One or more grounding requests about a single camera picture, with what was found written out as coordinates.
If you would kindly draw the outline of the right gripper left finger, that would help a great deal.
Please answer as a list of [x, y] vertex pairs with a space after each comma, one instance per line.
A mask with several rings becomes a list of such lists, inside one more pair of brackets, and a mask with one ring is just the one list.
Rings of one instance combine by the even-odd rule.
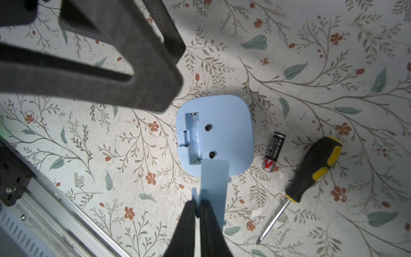
[[180, 220], [176, 226], [164, 257], [193, 257], [195, 250], [196, 204], [191, 200], [185, 203]]

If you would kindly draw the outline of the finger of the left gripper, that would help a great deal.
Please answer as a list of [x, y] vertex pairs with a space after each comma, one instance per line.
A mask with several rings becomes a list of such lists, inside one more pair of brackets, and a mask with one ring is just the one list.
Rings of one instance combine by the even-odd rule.
[[1, 91], [165, 111], [183, 77], [133, 1], [63, 1], [63, 29], [114, 46], [134, 74], [1, 44]]
[[186, 46], [163, 1], [142, 0], [163, 35], [164, 45], [175, 64], [182, 58]]

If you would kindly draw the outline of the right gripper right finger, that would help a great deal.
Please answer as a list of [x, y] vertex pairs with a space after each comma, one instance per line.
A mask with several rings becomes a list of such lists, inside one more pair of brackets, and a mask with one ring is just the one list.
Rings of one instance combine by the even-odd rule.
[[208, 200], [200, 203], [200, 237], [202, 257], [233, 257]]

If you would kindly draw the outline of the light blue alarm clock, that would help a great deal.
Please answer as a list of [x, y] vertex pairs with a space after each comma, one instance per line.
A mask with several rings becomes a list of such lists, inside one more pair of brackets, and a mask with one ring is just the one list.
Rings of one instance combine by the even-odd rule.
[[199, 177], [204, 160], [229, 162], [229, 176], [245, 172], [254, 158], [254, 135], [246, 103], [234, 95], [193, 99], [176, 116], [180, 163]]

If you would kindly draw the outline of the light blue battery cover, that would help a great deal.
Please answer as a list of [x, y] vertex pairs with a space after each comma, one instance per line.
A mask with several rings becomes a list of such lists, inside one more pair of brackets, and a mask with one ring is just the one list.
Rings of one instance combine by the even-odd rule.
[[210, 202], [218, 227], [223, 229], [225, 224], [225, 203], [227, 197], [230, 164], [227, 160], [205, 159], [200, 165], [201, 186], [200, 192], [192, 189], [192, 199], [196, 204], [196, 216], [200, 217], [200, 203], [202, 200]]

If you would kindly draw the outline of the black red AA battery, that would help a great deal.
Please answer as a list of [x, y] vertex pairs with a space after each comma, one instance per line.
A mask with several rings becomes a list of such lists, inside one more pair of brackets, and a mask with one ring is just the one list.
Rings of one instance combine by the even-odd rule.
[[273, 172], [275, 164], [278, 160], [279, 153], [282, 149], [286, 135], [275, 132], [270, 144], [268, 145], [268, 150], [263, 161], [262, 168], [267, 172]]

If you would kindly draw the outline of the black yellow screwdriver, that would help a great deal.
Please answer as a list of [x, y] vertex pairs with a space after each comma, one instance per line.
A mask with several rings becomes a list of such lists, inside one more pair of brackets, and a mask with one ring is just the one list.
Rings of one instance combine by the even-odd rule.
[[279, 220], [290, 203], [299, 203], [303, 194], [322, 178], [337, 162], [342, 150], [342, 142], [332, 136], [326, 136], [315, 142], [303, 158], [294, 178], [285, 189], [285, 201], [277, 209], [271, 221], [258, 237], [259, 245], [274, 224]]

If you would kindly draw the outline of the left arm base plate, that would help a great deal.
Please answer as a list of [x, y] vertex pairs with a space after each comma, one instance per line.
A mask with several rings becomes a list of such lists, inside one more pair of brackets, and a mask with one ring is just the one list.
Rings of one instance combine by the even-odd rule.
[[32, 177], [32, 170], [1, 142], [1, 202], [7, 207], [13, 206]]

